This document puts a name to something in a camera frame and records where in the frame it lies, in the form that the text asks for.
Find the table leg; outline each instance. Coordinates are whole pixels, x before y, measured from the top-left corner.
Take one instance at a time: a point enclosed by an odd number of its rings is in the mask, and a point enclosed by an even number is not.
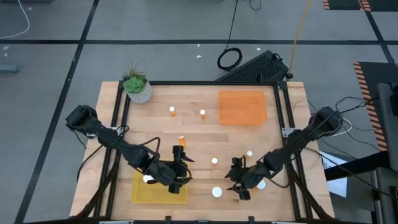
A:
[[[385,167],[389,169],[390,161],[388,158],[388,151],[378,152],[362,159],[347,162],[340,165],[340,167],[348,169],[353,174],[369,172],[378,167]],[[350,175],[351,174],[347,173],[343,169],[340,169],[338,166],[325,169],[325,176],[327,181],[348,177]]]

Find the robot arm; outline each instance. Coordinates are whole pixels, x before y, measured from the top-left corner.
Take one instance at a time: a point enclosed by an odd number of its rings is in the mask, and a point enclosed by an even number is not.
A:
[[[143,144],[129,144],[115,130],[103,126],[97,119],[96,111],[89,106],[78,106],[73,110],[67,117],[67,127],[85,135],[95,134],[100,144],[120,151],[135,170],[169,186],[170,193],[178,194],[179,188],[191,179],[186,177],[190,171],[184,161],[193,160],[185,155],[182,146],[173,147],[174,161],[160,161],[159,153]]]
[[[330,107],[322,108],[310,118],[304,130],[295,130],[289,134],[287,144],[261,157],[256,165],[246,167],[245,158],[232,158],[233,165],[227,174],[235,184],[229,189],[237,192],[241,200],[250,200],[248,189],[254,188],[263,178],[271,179],[290,161],[295,152],[299,152],[310,142],[330,136],[343,125],[343,118]]]

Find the yellow plastic tray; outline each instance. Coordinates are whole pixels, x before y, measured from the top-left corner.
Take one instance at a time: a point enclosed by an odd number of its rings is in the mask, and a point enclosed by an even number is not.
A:
[[[185,204],[188,197],[188,187],[185,184],[180,188],[179,194],[171,194],[169,187],[162,184],[146,184],[142,174],[134,171],[132,178],[131,198],[132,203],[168,203]]]

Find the metal bracket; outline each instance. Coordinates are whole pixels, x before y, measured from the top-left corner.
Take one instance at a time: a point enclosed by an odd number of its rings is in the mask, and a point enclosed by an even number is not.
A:
[[[284,138],[287,138],[295,130],[297,130],[297,128],[282,128],[282,135]]]
[[[256,221],[254,221],[254,216],[249,216],[249,224],[255,224]]]
[[[121,135],[124,132],[124,127],[107,127],[107,128],[110,128],[110,129],[113,129],[113,130],[117,131],[118,135]],[[89,138],[89,139],[93,139],[95,137],[96,137],[95,134],[92,134],[92,133],[91,134],[87,134],[87,138]]]
[[[285,81],[277,81],[276,85],[279,86],[283,90],[287,90],[287,83]]]
[[[167,215],[165,217],[164,223],[165,224],[171,224],[171,222],[172,222],[172,217],[170,215]]]

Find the white plant pot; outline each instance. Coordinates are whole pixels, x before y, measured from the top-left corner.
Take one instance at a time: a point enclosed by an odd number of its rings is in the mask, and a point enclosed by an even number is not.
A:
[[[145,84],[144,89],[139,93],[127,93],[129,95],[131,101],[137,104],[147,103],[152,98],[152,87],[149,82]]]

